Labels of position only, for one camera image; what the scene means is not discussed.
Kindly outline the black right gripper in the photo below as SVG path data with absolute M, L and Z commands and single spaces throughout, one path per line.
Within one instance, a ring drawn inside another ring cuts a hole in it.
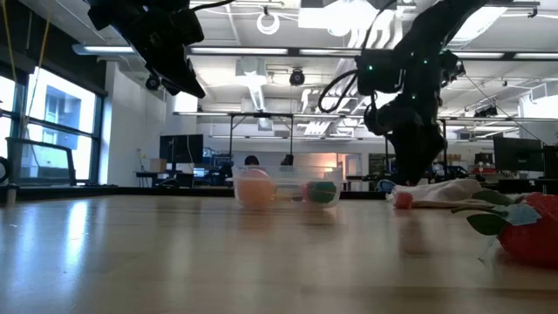
M 434 158 L 446 147 L 439 126 L 402 126 L 389 133 L 387 139 L 394 148 L 398 166 L 393 182 L 401 186 L 417 186 Z

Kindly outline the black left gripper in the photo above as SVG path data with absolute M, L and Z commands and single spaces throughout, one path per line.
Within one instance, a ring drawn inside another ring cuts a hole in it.
M 150 75 L 160 78 L 172 95 L 179 92 L 204 98 L 206 93 L 196 79 L 193 65 L 185 57 L 185 47 L 178 38 L 172 15 L 179 10 L 133 10 L 126 18 L 126 41 L 148 64 Z M 164 65 L 165 78 L 149 65 Z

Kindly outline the green ball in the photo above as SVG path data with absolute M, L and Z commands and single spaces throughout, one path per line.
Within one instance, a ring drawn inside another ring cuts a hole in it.
M 309 181 L 302 185 L 303 199 L 315 204 L 328 204 L 336 199 L 337 186 L 331 181 Z

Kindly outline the toy peach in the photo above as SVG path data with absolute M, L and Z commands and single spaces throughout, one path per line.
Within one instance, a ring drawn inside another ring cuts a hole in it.
M 235 180 L 235 196 L 247 208 L 265 208 L 274 198 L 276 185 L 258 168 L 242 170 Z

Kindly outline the red plush strawberry green leaves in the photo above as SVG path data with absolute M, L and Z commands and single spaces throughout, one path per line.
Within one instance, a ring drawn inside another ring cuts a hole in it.
M 558 269 L 558 195 L 531 193 L 511 198 L 493 190 L 473 195 L 491 206 L 454 208 L 454 214 L 470 211 L 469 225 L 491 236 L 515 260 Z

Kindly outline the clear plastic tupperware container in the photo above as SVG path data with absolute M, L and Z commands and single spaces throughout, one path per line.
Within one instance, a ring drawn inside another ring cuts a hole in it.
M 232 176 L 227 179 L 235 191 L 235 180 L 242 170 L 258 168 L 266 172 L 276 185 L 273 201 L 265 208 L 303 206 L 307 208 L 332 208 L 337 205 L 343 187 L 342 170 L 338 167 L 296 167 L 296 166 L 243 166 L 233 167 Z M 309 181 L 331 181 L 337 186 L 336 199 L 328 204 L 305 201 L 302 185 Z

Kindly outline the white cloth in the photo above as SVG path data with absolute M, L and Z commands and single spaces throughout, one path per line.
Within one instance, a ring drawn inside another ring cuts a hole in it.
M 441 183 L 417 185 L 414 187 L 396 185 L 386 196 L 394 206 L 394 196 L 400 192 L 412 194 L 411 208 L 494 208 L 518 204 L 525 195 L 504 195 L 498 191 L 483 188 L 473 179 L 458 179 Z

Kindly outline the black computer monitor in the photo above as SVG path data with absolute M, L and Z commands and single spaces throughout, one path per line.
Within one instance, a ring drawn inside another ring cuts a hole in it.
M 202 163 L 202 134 L 160 136 L 160 158 L 168 163 Z
M 493 138 L 494 161 L 498 170 L 543 172 L 542 145 L 539 140 Z
M 544 177 L 546 179 L 558 180 L 558 146 L 544 146 Z

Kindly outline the white ceiling light strip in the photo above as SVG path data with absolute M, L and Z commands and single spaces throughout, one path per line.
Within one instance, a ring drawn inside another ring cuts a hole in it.
M 120 55 L 133 55 L 136 51 L 130 46 L 110 46 L 110 45 L 86 45 L 74 44 L 73 51 L 82 56 L 95 55 L 95 56 L 120 56 Z

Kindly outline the black window frame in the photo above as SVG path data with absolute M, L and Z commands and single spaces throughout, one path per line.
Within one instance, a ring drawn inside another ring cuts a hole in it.
M 9 158 L 9 137 L 32 140 L 12 163 L 22 182 L 66 179 L 69 160 L 78 185 L 97 182 L 103 105 L 102 96 L 43 68 L 10 73 L 0 64 L 0 159 Z

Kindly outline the black table edge rail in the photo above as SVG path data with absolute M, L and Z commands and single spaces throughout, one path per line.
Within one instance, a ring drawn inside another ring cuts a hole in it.
M 225 188 L 136 188 L 136 187 L 17 187 L 17 201 L 45 201 L 109 195 L 157 195 L 187 197 L 235 197 L 233 189 Z

